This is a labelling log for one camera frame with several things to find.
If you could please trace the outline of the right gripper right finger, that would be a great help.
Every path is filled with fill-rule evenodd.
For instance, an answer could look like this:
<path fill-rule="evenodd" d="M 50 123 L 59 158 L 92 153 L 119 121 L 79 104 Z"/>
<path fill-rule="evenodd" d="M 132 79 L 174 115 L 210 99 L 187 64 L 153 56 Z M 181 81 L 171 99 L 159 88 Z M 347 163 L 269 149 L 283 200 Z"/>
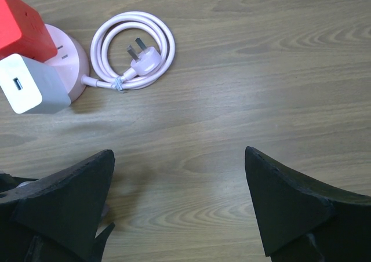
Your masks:
<path fill-rule="evenodd" d="M 271 261 L 370 261 L 370 197 L 293 170 L 253 147 L 245 172 Z"/>

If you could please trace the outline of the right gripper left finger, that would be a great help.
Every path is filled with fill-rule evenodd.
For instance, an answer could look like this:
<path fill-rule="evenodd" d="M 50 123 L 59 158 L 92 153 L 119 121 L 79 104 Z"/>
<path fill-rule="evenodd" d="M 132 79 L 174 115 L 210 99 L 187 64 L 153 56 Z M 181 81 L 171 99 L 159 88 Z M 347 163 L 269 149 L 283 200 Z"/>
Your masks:
<path fill-rule="evenodd" d="M 112 150 L 40 179 L 1 173 L 1 261 L 101 261 Z"/>

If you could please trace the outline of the white cube charger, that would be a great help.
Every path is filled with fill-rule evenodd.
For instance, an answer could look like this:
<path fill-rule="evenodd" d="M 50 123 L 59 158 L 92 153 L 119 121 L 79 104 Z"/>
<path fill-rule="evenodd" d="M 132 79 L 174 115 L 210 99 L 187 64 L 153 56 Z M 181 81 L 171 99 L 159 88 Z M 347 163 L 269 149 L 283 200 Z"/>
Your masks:
<path fill-rule="evenodd" d="M 71 104 L 53 67 L 20 54 L 1 60 L 1 89 L 17 114 L 55 114 Z"/>

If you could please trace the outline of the round pink power socket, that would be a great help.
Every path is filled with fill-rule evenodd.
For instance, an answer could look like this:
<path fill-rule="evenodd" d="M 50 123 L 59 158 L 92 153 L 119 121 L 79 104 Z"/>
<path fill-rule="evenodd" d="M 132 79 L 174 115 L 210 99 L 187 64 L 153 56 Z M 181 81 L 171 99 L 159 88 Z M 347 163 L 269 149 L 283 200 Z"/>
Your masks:
<path fill-rule="evenodd" d="M 86 88 L 82 77 L 90 74 L 87 54 L 76 39 L 61 29 L 50 24 L 46 25 L 46 29 L 57 47 L 57 55 L 45 61 L 45 64 L 58 72 L 73 103 Z"/>

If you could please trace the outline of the red cube plug adapter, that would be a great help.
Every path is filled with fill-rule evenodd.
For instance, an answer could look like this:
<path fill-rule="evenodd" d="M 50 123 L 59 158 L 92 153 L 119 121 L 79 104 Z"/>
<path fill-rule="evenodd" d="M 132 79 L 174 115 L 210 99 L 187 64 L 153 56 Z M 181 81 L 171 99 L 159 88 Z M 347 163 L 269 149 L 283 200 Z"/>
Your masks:
<path fill-rule="evenodd" d="M 22 0 L 1 0 L 1 59 L 20 54 L 45 62 L 57 47 L 40 14 Z"/>

